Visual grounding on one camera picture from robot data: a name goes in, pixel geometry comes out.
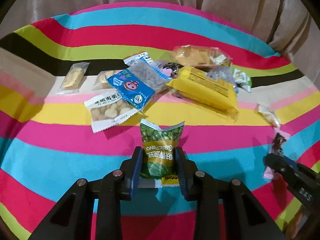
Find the striped colourful cloth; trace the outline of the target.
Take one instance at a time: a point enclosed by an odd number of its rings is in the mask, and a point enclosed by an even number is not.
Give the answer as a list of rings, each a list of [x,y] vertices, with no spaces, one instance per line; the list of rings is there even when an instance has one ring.
[[[285,239],[319,215],[319,90],[258,38],[172,4],[1,39],[13,239]]]

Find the pink dark candy packet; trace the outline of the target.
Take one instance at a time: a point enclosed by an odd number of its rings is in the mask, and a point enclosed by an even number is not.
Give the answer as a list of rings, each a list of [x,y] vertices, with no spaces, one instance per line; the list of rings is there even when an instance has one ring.
[[[168,60],[158,60],[156,61],[156,66],[161,73],[170,78],[176,78],[178,71],[183,67],[179,63],[169,62]]]

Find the white nut snack packet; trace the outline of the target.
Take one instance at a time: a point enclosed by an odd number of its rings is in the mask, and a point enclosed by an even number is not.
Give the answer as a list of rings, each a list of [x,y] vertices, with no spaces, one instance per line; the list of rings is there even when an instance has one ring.
[[[118,126],[138,113],[119,92],[99,94],[84,102],[91,116],[93,133]]]

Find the orange cracker packet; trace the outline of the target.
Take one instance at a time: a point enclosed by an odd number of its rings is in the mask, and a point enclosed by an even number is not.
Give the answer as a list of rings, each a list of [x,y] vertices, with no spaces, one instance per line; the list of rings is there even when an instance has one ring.
[[[173,59],[183,65],[197,68],[230,66],[232,58],[217,47],[183,45],[173,49]]]

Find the white orange small packet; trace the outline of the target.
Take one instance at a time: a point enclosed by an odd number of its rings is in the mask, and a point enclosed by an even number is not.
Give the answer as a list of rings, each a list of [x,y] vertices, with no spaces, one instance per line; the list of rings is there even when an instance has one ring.
[[[123,59],[124,63],[128,66],[132,66],[136,64],[139,60],[142,60],[147,64],[154,63],[153,59],[149,57],[149,54],[146,51],[141,51],[141,52],[132,54]]]

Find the pink chocolate bar packet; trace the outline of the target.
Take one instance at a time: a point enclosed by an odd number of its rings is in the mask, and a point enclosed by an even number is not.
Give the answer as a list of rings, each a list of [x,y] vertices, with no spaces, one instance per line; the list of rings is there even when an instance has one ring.
[[[280,128],[275,127],[274,128],[274,139],[272,141],[269,153],[278,155],[280,157],[284,156],[283,153],[283,145],[285,142],[289,140],[291,135],[289,133],[283,132],[280,130]],[[276,172],[274,169],[270,167],[266,167],[263,173],[263,178],[269,179],[269,180],[275,180],[278,179],[280,174]]]

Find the yellow snack bag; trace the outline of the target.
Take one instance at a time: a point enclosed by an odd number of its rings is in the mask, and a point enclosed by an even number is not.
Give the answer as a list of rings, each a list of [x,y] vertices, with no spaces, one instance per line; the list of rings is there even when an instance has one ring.
[[[221,79],[212,80],[198,68],[182,67],[167,86],[183,97],[209,106],[233,120],[238,118],[238,102],[233,85]]]

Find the clear biscuit packet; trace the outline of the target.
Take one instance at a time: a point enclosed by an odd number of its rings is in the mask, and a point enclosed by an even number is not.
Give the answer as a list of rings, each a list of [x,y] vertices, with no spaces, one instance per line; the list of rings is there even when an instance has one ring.
[[[113,89],[113,87],[108,83],[108,78],[119,73],[120,70],[104,70],[101,71],[95,80],[92,90],[100,89]]]
[[[70,67],[69,72],[62,81],[57,95],[76,94],[81,87],[82,79],[89,66],[88,62],[75,63]]]

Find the green white small packet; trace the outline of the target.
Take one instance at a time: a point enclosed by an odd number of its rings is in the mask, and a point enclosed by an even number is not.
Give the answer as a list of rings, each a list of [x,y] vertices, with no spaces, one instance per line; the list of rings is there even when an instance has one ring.
[[[252,80],[245,72],[235,68],[233,70],[233,78],[238,87],[244,89],[248,93],[251,92]]]

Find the beige curtain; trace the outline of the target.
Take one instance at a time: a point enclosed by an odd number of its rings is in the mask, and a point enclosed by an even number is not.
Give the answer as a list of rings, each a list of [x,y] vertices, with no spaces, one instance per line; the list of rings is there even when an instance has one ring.
[[[1,35],[50,16],[129,1],[185,5],[214,14],[267,42],[319,85],[319,28],[301,0],[1,0]]]

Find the green pea snack packet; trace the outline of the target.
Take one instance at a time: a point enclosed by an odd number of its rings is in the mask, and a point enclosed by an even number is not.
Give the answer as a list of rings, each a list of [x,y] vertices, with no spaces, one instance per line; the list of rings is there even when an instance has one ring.
[[[144,160],[140,173],[139,187],[156,189],[178,184],[174,172],[174,149],[178,146],[184,129],[184,122],[160,128],[148,120],[140,121],[140,132],[143,142]],[[173,183],[165,184],[172,178]]]

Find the blue seed snack packet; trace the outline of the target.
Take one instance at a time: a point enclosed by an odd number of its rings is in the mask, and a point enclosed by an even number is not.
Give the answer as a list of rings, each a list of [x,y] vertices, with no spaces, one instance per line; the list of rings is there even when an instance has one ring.
[[[167,88],[171,80],[171,77],[141,59],[107,78],[108,84],[140,112],[156,94]]]

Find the small clear snack packet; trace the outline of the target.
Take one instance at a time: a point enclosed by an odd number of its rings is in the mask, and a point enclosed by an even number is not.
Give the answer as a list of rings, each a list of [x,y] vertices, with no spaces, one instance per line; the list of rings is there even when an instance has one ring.
[[[258,113],[262,115],[267,122],[276,128],[281,126],[280,120],[268,105],[259,102],[257,103],[257,106]]]

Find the clear biscuit packet left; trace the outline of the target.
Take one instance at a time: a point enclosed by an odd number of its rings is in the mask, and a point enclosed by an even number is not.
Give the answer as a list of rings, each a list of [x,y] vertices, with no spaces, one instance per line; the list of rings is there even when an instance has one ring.
[[[88,62],[75,63],[70,67],[69,72],[62,81],[57,95],[76,94],[81,87],[82,79],[89,66]]]

